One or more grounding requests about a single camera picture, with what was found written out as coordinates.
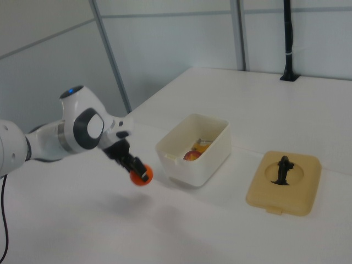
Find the black cable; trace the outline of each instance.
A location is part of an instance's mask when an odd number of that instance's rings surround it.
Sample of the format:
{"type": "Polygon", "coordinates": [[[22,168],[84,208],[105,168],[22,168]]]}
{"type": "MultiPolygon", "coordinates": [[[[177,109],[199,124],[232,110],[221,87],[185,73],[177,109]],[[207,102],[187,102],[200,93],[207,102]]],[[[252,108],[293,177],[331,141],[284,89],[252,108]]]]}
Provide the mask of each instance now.
{"type": "Polygon", "coordinates": [[[9,233],[8,233],[8,230],[7,230],[5,209],[4,209],[4,190],[5,190],[6,179],[7,179],[7,174],[4,176],[4,181],[2,182],[2,188],[1,188],[1,213],[2,213],[2,219],[4,221],[5,236],[6,236],[6,246],[5,246],[4,255],[2,255],[0,263],[2,263],[4,261],[6,253],[7,253],[7,250],[9,248],[9,233]]]}

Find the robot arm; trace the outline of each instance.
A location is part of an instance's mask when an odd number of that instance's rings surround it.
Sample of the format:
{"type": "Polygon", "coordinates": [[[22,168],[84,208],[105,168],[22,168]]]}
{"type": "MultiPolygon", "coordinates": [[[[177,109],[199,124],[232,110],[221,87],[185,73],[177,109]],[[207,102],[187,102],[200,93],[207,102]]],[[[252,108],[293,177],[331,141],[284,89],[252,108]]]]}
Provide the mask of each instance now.
{"type": "Polygon", "coordinates": [[[14,123],[0,120],[0,176],[28,160],[53,162],[98,147],[143,183],[151,180],[151,173],[129,153],[125,138],[132,132],[132,119],[108,114],[86,86],[64,92],[60,100],[63,118],[28,134],[14,123]]]}

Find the white plastic container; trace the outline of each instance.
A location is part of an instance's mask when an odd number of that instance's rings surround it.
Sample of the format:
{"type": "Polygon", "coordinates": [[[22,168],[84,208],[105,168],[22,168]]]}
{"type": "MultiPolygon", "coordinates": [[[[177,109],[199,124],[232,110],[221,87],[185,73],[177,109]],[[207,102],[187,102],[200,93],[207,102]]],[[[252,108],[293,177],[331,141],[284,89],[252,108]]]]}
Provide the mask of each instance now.
{"type": "Polygon", "coordinates": [[[202,186],[231,153],[229,122],[191,114],[156,145],[156,151],[168,177],[202,186]],[[184,160],[198,139],[213,143],[198,159],[184,160]]]}

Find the white table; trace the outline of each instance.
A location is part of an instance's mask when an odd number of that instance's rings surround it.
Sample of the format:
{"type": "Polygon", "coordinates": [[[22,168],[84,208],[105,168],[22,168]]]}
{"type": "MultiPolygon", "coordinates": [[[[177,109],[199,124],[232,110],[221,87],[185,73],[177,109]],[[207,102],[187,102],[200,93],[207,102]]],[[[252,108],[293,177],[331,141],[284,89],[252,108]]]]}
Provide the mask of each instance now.
{"type": "Polygon", "coordinates": [[[131,153],[155,174],[143,188],[99,150],[11,173],[4,263],[351,263],[352,83],[279,77],[191,68],[130,113],[131,153]],[[226,119],[232,130],[232,154],[198,189],[167,179],[155,152],[191,113],[226,119]],[[307,216],[246,203],[269,150],[320,159],[307,216]]]}

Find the yellow lid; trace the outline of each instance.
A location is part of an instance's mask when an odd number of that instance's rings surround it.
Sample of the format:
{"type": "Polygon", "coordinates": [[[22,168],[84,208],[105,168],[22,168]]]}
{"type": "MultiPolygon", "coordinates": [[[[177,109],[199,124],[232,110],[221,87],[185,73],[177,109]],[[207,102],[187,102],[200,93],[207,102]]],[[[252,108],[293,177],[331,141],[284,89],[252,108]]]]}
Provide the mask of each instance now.
{"type": "Polygon", "coordinates": [[[253,178],[246,197],[247,203],[278,215],[283,212],[307,215],[314,203],[320,174],[321,165],[314,156],[269,151],[253,178]],[[293,169],[287,172],[288,185],[273,183],[278,180],[278,162],[283,156],[294,163],[293,169]]]}

